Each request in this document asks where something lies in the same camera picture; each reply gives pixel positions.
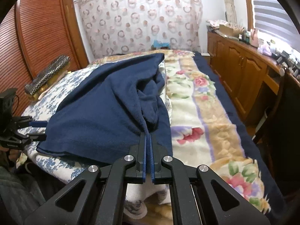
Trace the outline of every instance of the bed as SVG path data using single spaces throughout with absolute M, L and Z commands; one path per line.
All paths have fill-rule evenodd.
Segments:
M 48 121 L 60 102 L 96 68 L 106 63 L 157 52 L 165 54 L 165 62 L 159 67 L 166 80 L 160 97 L 168 110 L 173 156 L 186 165 L 209 165 L 274 223 L 285 208 L 282 195 L 218 77 L 198 52 L 158 50 L 96 60 L 87 68 L 66 75 L 40 101 L 31 104 L 23 115 Z M 25 134 L 33 131 L 42 133 L 45 129 L 27 128 L 20 132 Z M 41 169 L 65 183 L 69 183 L 95 163 L 82 158 L 41 154 L 36 151 L 36 146 L 37 143 L 26 146 L 19 164 L 28 156 Z M 167 186 L 160 187 L 155 190 L 157 191 L 164 200 L 160 201 L 160 205 L 151 207 L 138 199 L 135 204 L 129 203 L 128 207 L 135 206 L 134 213 L 130 213 L 127 207 L 127 215 L 131 221 L 135 219 L 135 222 L 149 224 L 149 217 L 153 217 L 150 213 L 157 211 L 158 207 L 161 211 L 170 211 L 169 206 L 161 205 L 168 203 Z M 165 212 L 158 212 L 157 219 L 170 220 L 170 213 L 164 214 Z

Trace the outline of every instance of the chair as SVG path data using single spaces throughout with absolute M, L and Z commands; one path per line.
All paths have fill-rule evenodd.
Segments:
M 300 83 L 290 73 L 281 78 L 275 105 L 253 142 L 265 154 L 288 204 L 288 212 L 278 224 L 295 224 L 300 213 Z

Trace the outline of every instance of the silver bolt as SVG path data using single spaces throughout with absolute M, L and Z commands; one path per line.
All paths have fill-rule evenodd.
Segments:
M 95 171 L 98 170 L 98 167 L 96 165 L 91 165 L 88 167 L 88 170 L 91 172 L 91 173 L 94 173 Z
M 164 160 L 165 162 L 171 162 L 171 161 L 173 161 L 173 158 L 170 157 L 170 156 L 165 156 L 165 157 L 163 158 L 163 160 Z
M 133 160 L 133 156 L 132 155 L 127 155 L 124 157 L 124 160 L 127 161 L 127 162 L 130 162 Z
M 202 171 L 202 172 L 207 172 L 207 171 L 208 171 L 208 166 L 206 166 L 206 165 L 201 165 L 201 166 L 199 167 L 199 170 Z

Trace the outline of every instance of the striped zebra blind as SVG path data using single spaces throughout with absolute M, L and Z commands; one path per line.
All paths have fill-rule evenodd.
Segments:
M 253 0 L 255 27 L 300 52 L 300 35 L 277 0 Z

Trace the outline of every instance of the louvered door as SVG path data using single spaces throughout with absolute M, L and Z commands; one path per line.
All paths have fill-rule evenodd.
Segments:
M 80 69 L 62 0 L 19 0 L 16 14 L 25 59 L 34 77 L 62 54 L 70 57 L 70 70 Z
M 14 9 L 15 6 L 10 9 L 0 25 L 0 92 L 8 88 L 18 89 L 20 102 L 15 115 L 20 115 L 29 104 L 24 85 L 30 83 L 32 78 L 19 47 Z

